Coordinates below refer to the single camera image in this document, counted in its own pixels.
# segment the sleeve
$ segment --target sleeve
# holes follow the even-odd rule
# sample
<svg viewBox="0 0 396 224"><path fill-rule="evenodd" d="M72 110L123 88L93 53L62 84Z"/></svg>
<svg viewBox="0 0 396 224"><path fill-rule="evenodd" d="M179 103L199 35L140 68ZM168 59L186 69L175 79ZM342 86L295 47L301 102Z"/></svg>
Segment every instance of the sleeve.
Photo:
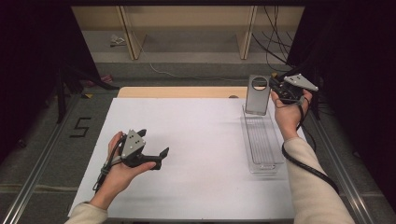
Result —
<svg viewBox="0 0 396 224"><path fill-rule="evenodd" d="M315 152L303 139L291 138L284 147L296 160L325 174ZM294 223L354 223L343 201L328 183L289 161L287 165L296 213Z"/></svg>
<svg viewBox="0 0 396 224"><path fill-rule="evenodd" d="M80 203L74 209L65 224L97 224L107 219L107 210L100 209L88 203Z"/></svg>

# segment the person's left hand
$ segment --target person's left hand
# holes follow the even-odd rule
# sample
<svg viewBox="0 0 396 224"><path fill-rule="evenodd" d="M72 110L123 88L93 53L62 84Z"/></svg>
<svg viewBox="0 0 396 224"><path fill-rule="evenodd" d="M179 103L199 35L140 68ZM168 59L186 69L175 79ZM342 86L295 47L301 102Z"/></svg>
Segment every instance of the person's left hand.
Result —
<svg viewBox="0 0 396 224"><path fill-rule="evenodd" d="M108 155L107 155L107 162L109 160L109 156L116 146L118 141L122 138L122 132L118 132L114 135L111 139L110 143L108 144ZM114 155L119 155L119 147L117 147L116 152ZM155 162L146 162L137 167L131 168L125 165L123 162L115 164L111 167L110 172L107 174L106 179L95 194L90 204L105 209L110 206L113 199L123 190L128 188L131 181L137 176L140 175L155 166Z"/></svg>

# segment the table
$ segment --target table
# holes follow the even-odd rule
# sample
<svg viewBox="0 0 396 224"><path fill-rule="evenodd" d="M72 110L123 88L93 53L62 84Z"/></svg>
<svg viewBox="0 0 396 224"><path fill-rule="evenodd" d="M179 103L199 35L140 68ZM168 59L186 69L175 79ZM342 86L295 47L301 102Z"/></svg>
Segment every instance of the table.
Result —
<svg viewBox="0 0 396 224"><path fill-rule="evenodd" d="M293 219L286 163L276 175L253 175L248 170L240 123L246 91L246 87L122 88L109 109L73 206L93 195L92 186L112 135L145 126L144 153L155 155L170 147L168 157L161 171L140 175L116 198L108 209L109 218ZM242 99L227 99L230 95ZM268 108L274 114L274 105ZM281 144L280 132L275 129L275 141Z"/></svg>

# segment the floor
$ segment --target floor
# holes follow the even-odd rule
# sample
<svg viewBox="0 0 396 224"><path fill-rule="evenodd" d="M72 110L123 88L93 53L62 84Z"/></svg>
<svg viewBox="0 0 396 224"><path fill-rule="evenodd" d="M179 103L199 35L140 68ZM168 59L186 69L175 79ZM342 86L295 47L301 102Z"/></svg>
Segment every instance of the floor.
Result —
<svg viewBox="0 0 396 224"><path fill-rule="evenodd" d="M254 40L248 58L240 60L236 37L232 33L150 33L136 61L131 61L125 46L110 47L111 36L123 38L122 32L84 32L84 35L99 73L113 76L111 84L120 87L245 86L248 75L269 75L275 70L289 69L276 57L266 54ZM265 47L268 46L268 39L263 34L257 33L255 36ZM282 34L282 40L287 45L291 44L287 34ZM283 58L279 48L278 44L272 43L269 49ZM61 125L56 124L56 95L49 96L48 106L42 109L35 125L23 137L27 146L16 147L0 165L1 220L6 218L8 209L13 209L11 205L18 200L17 197L31 179L35 182L30 186L32 190L26 194L27 200L15 218L18 223L63 223L67 220L106 112L117 93L86 87L81 95L71 94L67 98L68 114ZM308 117L304 123L308 142L313 144L312 138L308 137L311 133L320 163L338 184L340 196L357 223L396 223L394 211L359 157L353 155L353 147L348 143L331 107L326 104L325 96L325 92L320 95L320 125L362 198L369 214L368 220L361 220L361 215L351 205L353 200L343 189L343 181L334 169L326 141L321 138L313 117ZM88 127L85 134L75 129L78 122L80 126ZM109 220L107 223L128 222Z"/></svg>

